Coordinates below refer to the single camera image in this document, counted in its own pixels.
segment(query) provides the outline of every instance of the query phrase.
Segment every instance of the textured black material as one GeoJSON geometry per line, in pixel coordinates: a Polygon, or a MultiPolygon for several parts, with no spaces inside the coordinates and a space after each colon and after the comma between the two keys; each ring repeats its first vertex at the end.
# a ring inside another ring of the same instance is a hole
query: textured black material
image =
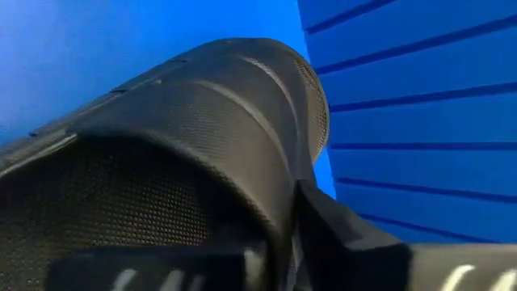
{"type": "Polygon", "coordinates": [[[51,260],[92,246],[199,245],[246,219],[216,181],[163,149],[76,141],[2,181],[0,285],[40,290],[51,260]]]}
{"type": "Polygon", "coordinates": [[[279,279],[295,182],[314,182],[327,135],[316,75],[289,47],[194,48],[0,149],[0,283],[37,290],[74,248],[196,245],[235,221],[266,237],[279,279]]]}

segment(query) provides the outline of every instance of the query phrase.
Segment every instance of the black plastic part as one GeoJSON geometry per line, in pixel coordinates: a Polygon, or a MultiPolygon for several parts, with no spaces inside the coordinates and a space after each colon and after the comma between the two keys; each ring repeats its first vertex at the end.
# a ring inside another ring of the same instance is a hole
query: black plastic part
{"type": "Polygon", "coordinates": [[[371,226],[308,181],[299,181],[296,216],[311,288],[406,290],[411,249],[371,226]]]}
{"type": "Polygon", "coordinates": [[[265,243],[94,248],[55,261],[45,290],[267,291],[266,262],[265,243]]]}
{"type": "Polygon", "coordinates": [[[4,278],[23,272],[37,290],[45,262],[71,249],[202,244],[233,217],[267,240],[283,286],[296,180],[315,181],[328,128],[317,77],[288,46],[181,54],[0,149],[4,278]]]}

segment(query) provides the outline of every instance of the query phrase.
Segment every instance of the horizontal groove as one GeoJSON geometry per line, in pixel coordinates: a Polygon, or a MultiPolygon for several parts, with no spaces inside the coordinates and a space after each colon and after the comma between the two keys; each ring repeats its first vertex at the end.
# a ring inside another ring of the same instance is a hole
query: horizontal groove
{"type": "Polygon", "coordinates": [[[334,17],[331,17],[327,20],[323,20],[320,23],[314,24],[310,27],[307,27],[305,31],[307,32],[307,35],[312,35],[321,31],[324,31],[326,29],[329,29],[333,26],[336,26],[340,23],[344,23],[347,20],[353,19],[357,16],[367,14],[368,12],[372,12],[377,8],[383,7],[386,4],[389,4],[391,2],[394,2],[395,0],[371,0],[368,3],[365,3],[360,6],[356,6],[348,11],[344,11],[343,13],[336,15],[334,17]]]}
{"type": "Polygon", "coordinates": [[[454,196],[454,197],[500,202],[500,203],[512,203],[512,204],[517,203],[517,196],[509,196],[509,195],[503,195],[503,194],[493,194],[493,193],[486,193],[486,192],[475,192],[475,191],[465,191],[465,190],[456,190],[456,189],[441,189],[441,188],[432,188],[432,187],[427,187],[427,186],[405,185],[405,184],[396,184],[396,183],[384,183],[384,182],[367,181],[367,180],[361,180],[361,179],[351,179],[351,178],[345,178],[345,177],[336,178],[335,181],[336,181],[336,183],[370,187],[370,188],[381,188],[381,189],[398,190],[398,191],[404,191],[404,192],[421,192],[423,194],[454,196]]]}
{"type": "Polygon", "coordinates": [[[331,144],[332,150],[517,150],[517,142],[413,142],[331,144]]]}
{"type": "Polygon", "coordinates": [[[517,92],[517,82],[476,86],[467,89],[433,92],[420,95],[409,95],[391,99],[378,99],[357,103],[331,105],[330,112],[349,112],[354,110],[385,108],[389,106],[418,104],[450,99],[463,99],[485,95],[499,95],[512,92],[517,92]]]}
{"type": "Polygon", "coordinates": [[[503,29],[517,26],[517,15],[512,15],[505,19],[495,20],[490,23],[478,25],[476,27],[466,28],[458,32],[448,33],[443,36],[437,36],[426,40],[421,40],[413,44],[402,45],[395,48],[388,48],[386,50],[370,53],[361,57],[356,57],[346,61],[340,61],[332,65],[325,65],[316,68],[318,74],[328,74],[336,71],[348,69],[358,65],[364,65],[374,61],[384,60],[390,57],[398,57],[407,53],[415,53],[424,49],[438,47],[444,44],[450,44],[459,40],[466,40],[476,36],[482,36],[491,32],[501,31],[503,29]]]}
{"type": "Polygon", "coordinates": [[[477,237],[473,237],[470,235],[457,234],[457,233],[453,233],[453,232],[446,231],[446,230],[437,230],[437,229],[434,229],[431,227],[417,226],[417,225],[414,225],[414,224],[411,224],[408,222],[396,221],[396,220],[389,219],[389,218],[377,217],[377,216],[373,216],[373,215],[369,215],[369,214],[362,214],[362,213],[359,213],[359,215],[362,218],[369,220],[369,221],[386,223],[386,224],[390,224],[390,225],[394,225],[394,226],[404,227],[409,230],[417,230],[417,231],[427,232],[430,234],[438,234],[438,235],[441,235],[444,237],[459,239],[459,240],[465,241],[466,243],[499,243],[497,241],[486,239],[486,238],[477,238],[477,237]]]}

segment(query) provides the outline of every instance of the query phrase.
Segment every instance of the blue wall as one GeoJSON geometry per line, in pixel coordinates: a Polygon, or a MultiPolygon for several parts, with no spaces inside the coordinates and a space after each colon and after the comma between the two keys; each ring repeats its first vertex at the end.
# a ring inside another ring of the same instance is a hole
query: blue wall
{"type": "Polygon", "coordinates": [[[299,2],[338,200],[410,242],[517,242],[517,1],[299,2]]]}
{"type": "MultiPolygon", "coordinates": [[[[237,36],[307,55],[296,0],[0,1],[0,144],[182,51],[237,36]]],[[[334,195],[326,153],[317,177],[334,195]]]]}

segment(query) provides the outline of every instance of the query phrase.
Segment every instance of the blue slatwall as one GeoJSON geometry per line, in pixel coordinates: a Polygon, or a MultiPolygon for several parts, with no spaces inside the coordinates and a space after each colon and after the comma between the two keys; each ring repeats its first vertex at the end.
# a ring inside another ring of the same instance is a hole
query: blue slatwall
{"type": "Polygon", "coordinates": [[[338,199],[414,242],[517,242],[517,1],[299,0],[338,199]]]}

